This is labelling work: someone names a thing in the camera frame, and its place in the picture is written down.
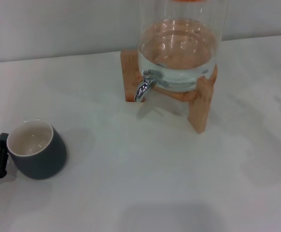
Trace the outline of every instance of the gray mug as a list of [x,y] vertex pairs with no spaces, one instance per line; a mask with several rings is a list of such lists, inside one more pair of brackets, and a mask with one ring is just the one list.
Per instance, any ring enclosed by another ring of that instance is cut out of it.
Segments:
[[18,170],[32,179],[52,177],[67,159],[67,149],[58,132],[40,119],[17,127],[8,135],[6,145]]

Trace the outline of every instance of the metal spigot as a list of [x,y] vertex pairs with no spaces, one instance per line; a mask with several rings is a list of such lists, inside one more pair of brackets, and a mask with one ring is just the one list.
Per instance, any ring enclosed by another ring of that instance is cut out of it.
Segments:
[[143,76],[143,83],[140,83],[140,85],[137,88],[137,92],[135,95],[136,102],[141,102],[144,99],[145,95],[153,87],[155,87],[157,82],[161,86],[165,86],[165,87],[168,86],[168,83],[162,80],[162,74],[159,71],[145,70],[142,76]]

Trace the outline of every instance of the wooden stand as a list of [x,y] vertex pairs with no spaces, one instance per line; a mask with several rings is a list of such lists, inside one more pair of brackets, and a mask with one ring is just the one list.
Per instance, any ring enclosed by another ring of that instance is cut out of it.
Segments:
[[[143,81],[142,75],[139,72],[137,51],[122,51],[121,66],[126,101],[134,102],[134,95],[136,93],[137,86]],[[181,102],[188,102],[188,120],[197,133],[203,133],[207,123],[213,95],[213,86],[216,82],[217,75],[218,68],[215,66],[214,72],[209,80],[204,76],[199,78],[197,80],[196,89],[186,93],[173,93],[159,87],[155,87],[154,90]]]

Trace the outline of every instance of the glass jar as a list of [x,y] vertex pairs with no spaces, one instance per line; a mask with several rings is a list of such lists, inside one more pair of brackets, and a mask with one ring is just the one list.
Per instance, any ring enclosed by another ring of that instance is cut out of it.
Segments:
[[138,62],[158,73],[156,84],[172,92],[210,78],[224,28],[228,0],[140,0]]

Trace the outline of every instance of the table surface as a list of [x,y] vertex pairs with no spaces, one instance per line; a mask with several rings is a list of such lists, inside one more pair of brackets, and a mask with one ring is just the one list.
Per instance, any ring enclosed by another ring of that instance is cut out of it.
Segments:
[[0,133],[42,118],[70,157],[0,180],[0,232],[281,232],[281,36],[222,42],[206,132],[156,92],[127,103],[120,53],[0,63]]

